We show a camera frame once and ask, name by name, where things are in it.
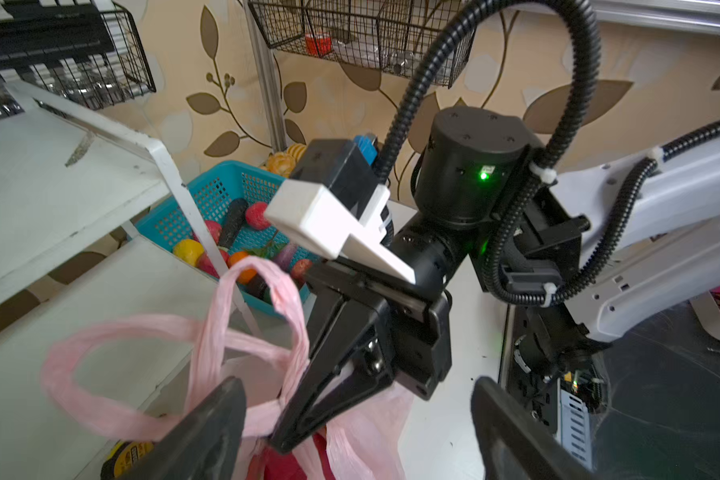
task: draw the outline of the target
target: teal plastic basket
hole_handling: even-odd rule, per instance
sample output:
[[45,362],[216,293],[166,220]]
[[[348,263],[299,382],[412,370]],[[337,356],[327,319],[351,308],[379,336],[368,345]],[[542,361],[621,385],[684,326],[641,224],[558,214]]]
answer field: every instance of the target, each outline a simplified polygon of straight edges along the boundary
[[[283,180],[283,177],[270,174],[266,170],[228,160],[192,180],[188,187],[195,203],[200,208],[202,218],[223,224],[224,216],[232,200],[243,197],[248,200],[249,205],[256,202],[269,203]],[[174,245],[185,238],[192,237],[190,223],[186,221],[184,213],[173,197],[163,201],[139,220],[136,229],[169,252],[173,252]],[[274,226],[256,231],[246,225],[240,230],[235,243],[230,248],[230,253],[262,247],[269,242],[275,231]],[[284,244],[288,242],[288,237],[278,234],[275,242]],[[315,260],[316,256],[299,247],[289,268],[302,258]],[[241,287],[241,291],[251,308],[269,315],[278,315],[272,305],[249,295],[245,291],[245,287]],[[309,295],[309,288],[304,285],[298,293],[304,303]]]

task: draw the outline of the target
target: red cup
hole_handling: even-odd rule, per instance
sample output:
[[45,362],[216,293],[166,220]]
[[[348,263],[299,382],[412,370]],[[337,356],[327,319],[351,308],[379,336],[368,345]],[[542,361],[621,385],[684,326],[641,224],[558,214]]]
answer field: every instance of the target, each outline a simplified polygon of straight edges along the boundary
[[313,57],[325,57],[331,51],[331,35],[327,33],[307,33],[304,39],[307,43],[307,52]]

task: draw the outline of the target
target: black wire basket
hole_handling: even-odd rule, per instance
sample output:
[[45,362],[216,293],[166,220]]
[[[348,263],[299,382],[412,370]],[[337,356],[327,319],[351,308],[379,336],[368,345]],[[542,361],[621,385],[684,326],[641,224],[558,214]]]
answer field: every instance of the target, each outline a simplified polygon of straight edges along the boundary
[[[267,46],[410,78],[459,0],[275,0],[249,2]],[[435,77],[451,87],[469,59],[474,33]]]
[[21,79],[91,110],[155,91],[133,16],[120,5],[6,3],[0,20],[0,119],[20,112],[4,82]]

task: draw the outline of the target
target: floral wallpaper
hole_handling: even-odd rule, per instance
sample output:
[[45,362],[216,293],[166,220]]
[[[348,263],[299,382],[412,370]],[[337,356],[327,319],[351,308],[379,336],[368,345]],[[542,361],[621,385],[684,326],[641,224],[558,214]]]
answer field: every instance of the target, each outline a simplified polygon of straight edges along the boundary
[[[185,180],[226,159],[270,153],[243,6],[238,0],[123,0],[136,18],[157,92],[106,113],[161,138]],[[603,58],[585,126],[561,162],[585,168],[672,139],[720,118],[720,37],[601,23]],[[290,140],[383,141],[408,80],[369,68],[276,52]],[[456,103],[517,115],[546,141],[570,88],[570,41],[551,14],[507,11],[482,24],[451,89],[424,100],[389,184],[407,184],[432,118]]]

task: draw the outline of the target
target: plastic bag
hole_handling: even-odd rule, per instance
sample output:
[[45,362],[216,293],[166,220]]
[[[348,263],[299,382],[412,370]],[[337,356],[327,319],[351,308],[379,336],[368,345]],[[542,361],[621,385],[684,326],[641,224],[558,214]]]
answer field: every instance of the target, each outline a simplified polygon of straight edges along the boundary
[[[292,330],[292,349],[227,328],[232,312],[232,289],[238,275],[255,269],[272,292],[272,305]],[[224,349],[248,352],[282,375],[280,396],[249,406],[243,437],[269,435],[288,400],[296,392],[307,364],[309,340],[301,301],[292,280],[277,265],[255,257],[235,264],[220,280],[205,322],[176,315],[137,315],[93,326],[50,348],[40,372],[42,387],[81,425],[108,438],[159,441],[180,421],[178,416],[154,418],[109,398],[93,396],[73,381],[77,364],[98,345],[134,337],[159,337],[194,342],[185,413],[195,408],[230,374],[242,377],[246,391],[256,376],[245,371],[250,360],[233,359],[222,367]],[[328,423],[328,458],[337,480],[395,480],[404,478],[397,440],[410,411],[412,394],[395,384],[385,392],[346,411]],[[314,443],[294,448],[294,456],[310,480],[322,480],[322,466]]]

